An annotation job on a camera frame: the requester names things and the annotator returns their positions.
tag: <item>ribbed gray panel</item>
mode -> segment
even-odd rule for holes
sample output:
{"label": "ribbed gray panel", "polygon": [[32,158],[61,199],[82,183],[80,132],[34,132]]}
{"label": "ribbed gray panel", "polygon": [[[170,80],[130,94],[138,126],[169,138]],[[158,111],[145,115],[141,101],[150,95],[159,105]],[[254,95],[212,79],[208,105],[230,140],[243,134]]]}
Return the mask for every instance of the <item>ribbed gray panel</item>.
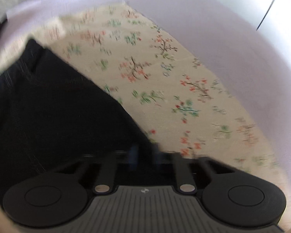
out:
{"label": "ribbed gray panel", "polygon": [[108,196],[96,197],[87,211],[63,226],[21,228],[28,233],[280,233],[277,226],[259,230],[234,229],[209,217],[192,196],[171,186],[120,186]]}

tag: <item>floral fabric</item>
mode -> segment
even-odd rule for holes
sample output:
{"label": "floral fabric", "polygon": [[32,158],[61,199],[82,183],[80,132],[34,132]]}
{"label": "floral fabric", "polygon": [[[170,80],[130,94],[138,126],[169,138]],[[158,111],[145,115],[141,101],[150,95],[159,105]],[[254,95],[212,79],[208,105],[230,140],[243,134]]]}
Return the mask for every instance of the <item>floral fabric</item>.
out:
{"label": "floral fabric", "polygon": [[114,97],[162,151],[206,154],[279,186],[287,198],[280,226],[291,227],[291,187],[268,140],[220,80],[162,28],[125,4],[55,18],[1,51],[0,71],[30,36]]}

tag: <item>circular logo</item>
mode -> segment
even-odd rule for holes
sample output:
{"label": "circular logo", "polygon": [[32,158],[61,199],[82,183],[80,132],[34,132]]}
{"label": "circular logo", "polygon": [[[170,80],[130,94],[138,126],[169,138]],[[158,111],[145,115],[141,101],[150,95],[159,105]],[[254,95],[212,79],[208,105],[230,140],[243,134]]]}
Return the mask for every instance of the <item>circular logo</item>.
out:
{"label": "circular logo", "polygon": [[141,189],[141,192],[144,193],[144,194],[148,193],[149,191],[150,191],[150,190],[147,189],[147,188]]}

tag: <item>beige floral cloth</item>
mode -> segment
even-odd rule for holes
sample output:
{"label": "beige floral cloth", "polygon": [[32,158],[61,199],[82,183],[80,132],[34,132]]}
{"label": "beige floral cloth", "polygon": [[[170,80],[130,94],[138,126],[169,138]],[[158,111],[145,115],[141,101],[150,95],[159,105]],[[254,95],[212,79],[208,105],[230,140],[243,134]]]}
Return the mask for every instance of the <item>beige floral cloth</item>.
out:
{"label": "beige floral cloth", "polygon": [[125,4],[54,18],[2,50],[0,72],[30,36],[122,104],[161,150],[206,154],[279,186],[287,198],[280,226],[291,227],[291,187],[269,142],[199,58],[155,23]]}

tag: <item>mattress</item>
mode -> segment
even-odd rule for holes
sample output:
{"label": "mattress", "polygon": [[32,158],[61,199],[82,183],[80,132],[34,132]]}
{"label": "mattress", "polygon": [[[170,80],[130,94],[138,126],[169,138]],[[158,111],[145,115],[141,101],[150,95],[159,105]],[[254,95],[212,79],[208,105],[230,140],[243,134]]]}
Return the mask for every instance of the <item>mattress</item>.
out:
{"label": "mattress", "polygon": [[281,226],[291,226],[291,71],[242,19],[214,0],[32,0],[8,19],[0,72],[34,35],[122,102],[162,150],[209,154],[276,183],[288,199]]}

